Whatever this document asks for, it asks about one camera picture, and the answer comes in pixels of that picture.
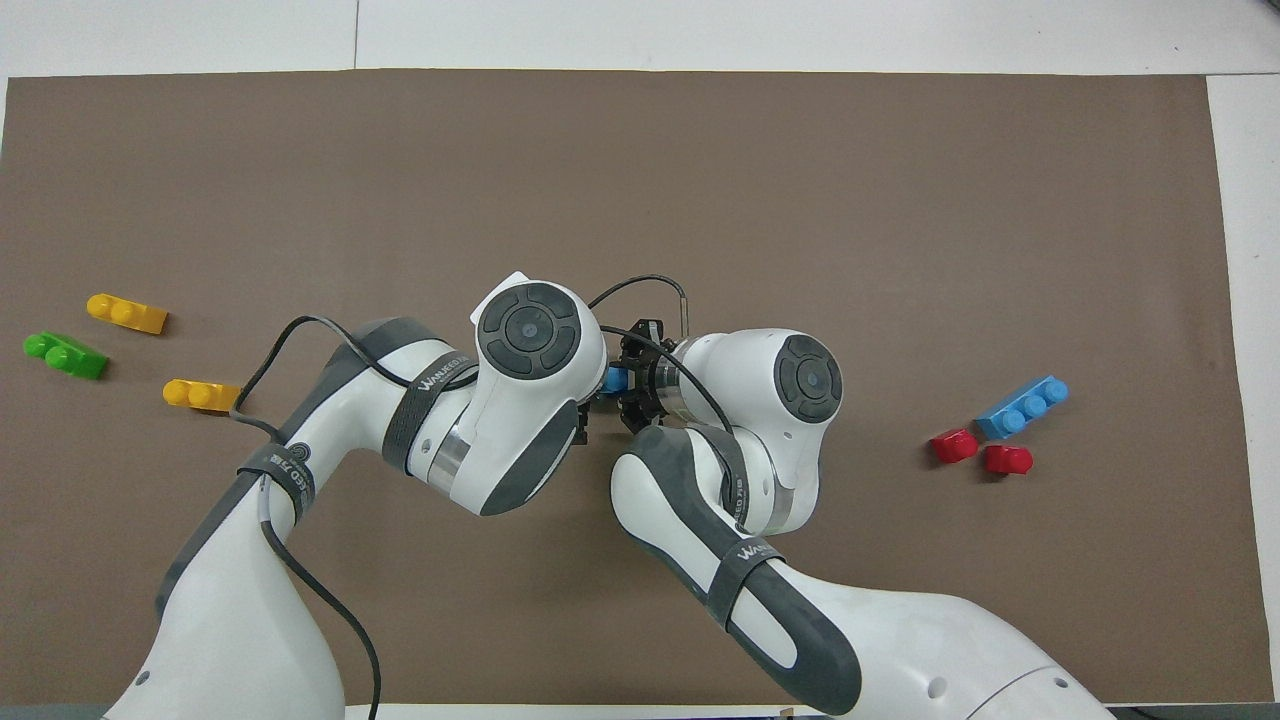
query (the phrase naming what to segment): brown mat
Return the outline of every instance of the brown mat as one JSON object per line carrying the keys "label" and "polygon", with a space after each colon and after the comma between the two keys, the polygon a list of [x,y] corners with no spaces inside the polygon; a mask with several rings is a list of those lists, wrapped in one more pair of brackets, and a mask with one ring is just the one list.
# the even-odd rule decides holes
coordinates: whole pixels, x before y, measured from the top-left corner
{"label": "brown mat", "polygon": [[[859,74],[343,72],[15,79],[0,177],[0,698],[109,702],[174,553],[262,436],[173,409],[280,327],[466,316],[513,269],[590,296],[662,272],[694,332],[792,327],[846,378],[826,484],[777,538],[846,584],[972,598],[1103,701],[1268,700],[1267,634],[1204,82]],[[159,338],[91,319],[110,292]],[[660,286],[600,318],[675,322]],[[100,383],[23,359],[37,331]],[[282,419],[334,341],[255,396]],[[1027,478],[932,434],[1052,373]],[[788,702],[608,501],[627,437],[477,519],[372,454],[291,543],[365,620],[390,702]],[[369,673],[307,594],[349,702]]]}

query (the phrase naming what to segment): cable strap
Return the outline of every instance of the cable strap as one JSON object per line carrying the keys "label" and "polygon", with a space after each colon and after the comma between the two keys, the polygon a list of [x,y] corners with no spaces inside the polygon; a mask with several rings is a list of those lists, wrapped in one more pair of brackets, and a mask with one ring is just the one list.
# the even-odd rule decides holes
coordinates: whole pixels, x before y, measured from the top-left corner
{"label": "cable strap", "polygon": [[733,603],[737,602],[739,592],[746,584],[748,575],[760,562],[773,557],[786,560],[772,544],[756,537],[737,541],[721,557],[716,577],[712,578],[712,587],[707,591],[707,611],[721,628],[728,629],[728,616],[733,611]]}
{"label": "cable strap", "polygon": [[413,379],[401,397],[392,421],[387,425],[387,434],[383,436],[383,460],[392,468],[397,468],[406,475],[408,473],[408,456],[413,446],[413,438],[426,421],[426,415],[435,406],[435,401],[444,392],[444,388],[462,373],[476,366],[476,361],[457,350],[445,352],[426,366],[417,378]]}
{"label": "cable strap", "polygon": [[302,515],[316,497],[316,483],[311,469],[283,445],[269,442],[255,450],[236,471],[246,470],[270,475],[275,484],[289,493],[289,500],[293,501],[294,525],[302,520]]}

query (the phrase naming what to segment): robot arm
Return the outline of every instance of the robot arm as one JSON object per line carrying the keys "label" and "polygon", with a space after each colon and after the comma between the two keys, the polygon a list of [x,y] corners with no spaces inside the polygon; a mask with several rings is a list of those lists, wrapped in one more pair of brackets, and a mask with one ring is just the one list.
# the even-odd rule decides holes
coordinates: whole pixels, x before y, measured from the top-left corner
{"label": "robot arm", "polygon": [[746,331],[690,338],[675,354],[722,402],[733,434],[707,425],[707,400],[655,368],[650,389],[690,425],[636,434],[614,465],[614,511],[783,689],[849,717],[1110,717],[977,605],[827,583],[759,537],[801,525],[817,498],[818,445],[842,392],[820,343]]}
{"label": "robot arm", "polygon": [[108,719],[343,717],[333,656],[264,542],[260,507],[287,538],[356,448],[477,515],[529,501],[563,459],[577,404],[599,387],[604,341],[576,295],[518,273],[472,320],[476,360],[407,318],[361,328],[367,357],[404,384],[351,347],[333,354],[282,442],[246,460],[165,575],[151,652]]}

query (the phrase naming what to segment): gray circular button pad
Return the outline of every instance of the gray circular button pad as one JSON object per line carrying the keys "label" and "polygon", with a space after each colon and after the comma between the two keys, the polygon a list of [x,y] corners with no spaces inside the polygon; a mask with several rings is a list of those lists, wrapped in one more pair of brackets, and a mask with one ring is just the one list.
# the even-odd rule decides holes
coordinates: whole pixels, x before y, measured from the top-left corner
{"label": "gray circular button pad", "polygon": [[522,380],[553,375],[577,352],[582,324],[564,291],[526,283],[499,292],[477,327],[480,352],[499,373]]}
{"label": "gray circular button pad", "polygon": [[820,342],[794,334],[773,361],[773,386],[788,413],[805,423],[829,420],[840,407],[840,365]]}

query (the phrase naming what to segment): white tile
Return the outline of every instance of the white tile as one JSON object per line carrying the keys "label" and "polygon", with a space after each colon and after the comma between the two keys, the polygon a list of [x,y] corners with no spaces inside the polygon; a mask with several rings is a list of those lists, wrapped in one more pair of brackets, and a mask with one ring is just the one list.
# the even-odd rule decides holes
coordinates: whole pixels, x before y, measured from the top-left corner
{"label": "white tile", "polygon": [[356,0],[0,0],[0,76],[352,67]]}
{"label": "white tile", "polygon": [[1280,13],[1261,0],[362,0],[357,65],[1276,72]]}
{"label": "white tile", "polygon": [[1271,678],[1280,697],[1280,76],[1208,78]]}

